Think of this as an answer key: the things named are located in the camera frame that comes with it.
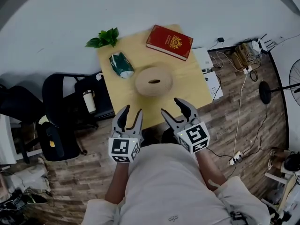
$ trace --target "wall outlet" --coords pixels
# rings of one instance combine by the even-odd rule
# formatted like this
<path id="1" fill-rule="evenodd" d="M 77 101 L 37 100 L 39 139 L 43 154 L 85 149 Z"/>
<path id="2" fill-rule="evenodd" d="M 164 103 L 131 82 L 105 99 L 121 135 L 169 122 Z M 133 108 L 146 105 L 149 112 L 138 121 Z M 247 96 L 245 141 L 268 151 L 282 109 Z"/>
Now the wall outlet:
<path id="1" fill-rule="evenodd" d="M 231 158 L 230 160 L 229 160 L 229 164 L 232 166 L 232 165 L 234 165 L 234 161 L 241 161 L 242 160 L 242 154 L 241 154 L 241 152 L 240 151 L 238 151 L 234 156 L 233 156 L 233 158 Z"/>

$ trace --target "book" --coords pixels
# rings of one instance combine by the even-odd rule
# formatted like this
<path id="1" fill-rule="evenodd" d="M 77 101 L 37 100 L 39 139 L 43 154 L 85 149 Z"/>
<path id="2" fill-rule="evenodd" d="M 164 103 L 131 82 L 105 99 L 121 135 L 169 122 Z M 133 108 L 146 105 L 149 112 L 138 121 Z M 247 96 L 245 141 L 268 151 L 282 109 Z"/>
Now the book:
<path id="1" fill-rule="evenodd" d="M 154 25 L 146 42 L 147 47 L 184 61 L 188 58 L 192 43 L 191 37 L 158 25 Z"/>

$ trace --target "black fan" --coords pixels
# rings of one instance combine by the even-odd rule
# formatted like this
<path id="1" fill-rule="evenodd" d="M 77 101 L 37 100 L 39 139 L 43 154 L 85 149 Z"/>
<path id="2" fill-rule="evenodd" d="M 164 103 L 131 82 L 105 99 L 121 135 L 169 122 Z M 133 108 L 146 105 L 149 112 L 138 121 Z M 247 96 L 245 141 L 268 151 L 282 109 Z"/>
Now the black fan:
<path id="1" fill-rule="evenodd" d="M 271 90 L 267 82 L 261 82 L 259 84 L 259 95 L 264 104 L 268 104 L 271 101 L 271 93 L 281 91 L 284 89 L 290 89 L 295 101 L 300 105 L 300 59 L 296 61 L 290 71 L 290 86 L 283 88 L 277 88 Z"/>

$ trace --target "white desk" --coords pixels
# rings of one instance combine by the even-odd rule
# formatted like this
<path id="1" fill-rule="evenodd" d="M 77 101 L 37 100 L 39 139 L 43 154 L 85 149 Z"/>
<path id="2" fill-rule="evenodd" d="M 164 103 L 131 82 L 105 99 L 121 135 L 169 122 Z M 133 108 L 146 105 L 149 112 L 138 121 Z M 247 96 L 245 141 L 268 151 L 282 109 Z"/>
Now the white desk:
<path id="1" fill-rule="evenodd" d="M 41 149 L 27 152 L 27 156 L 30 157 L 39 153 L 42 153 Z M 2 165 L 15 164 L 20 159 L 23 159 L 23 156 L 15 150 L 9 117 L 0 114 L 0 163 Z"/>

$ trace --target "white shirt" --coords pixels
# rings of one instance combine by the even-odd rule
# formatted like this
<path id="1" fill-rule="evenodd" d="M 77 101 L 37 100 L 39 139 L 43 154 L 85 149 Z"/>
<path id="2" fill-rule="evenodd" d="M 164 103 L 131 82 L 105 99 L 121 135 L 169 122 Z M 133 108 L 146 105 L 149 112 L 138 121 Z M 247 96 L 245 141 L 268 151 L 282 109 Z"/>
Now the white shirt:
<path id="1" fill-rule="evenodd" d="M 178 144 L 153 144 L 141 148 L 129 166 L 124 204 L 90 200 L 82 225 L 229 225 L 231 217 L 222 201 L 253 224 L 270 224 L 267 206 L 239 177 L 212 192 L 194 155 Z"/>

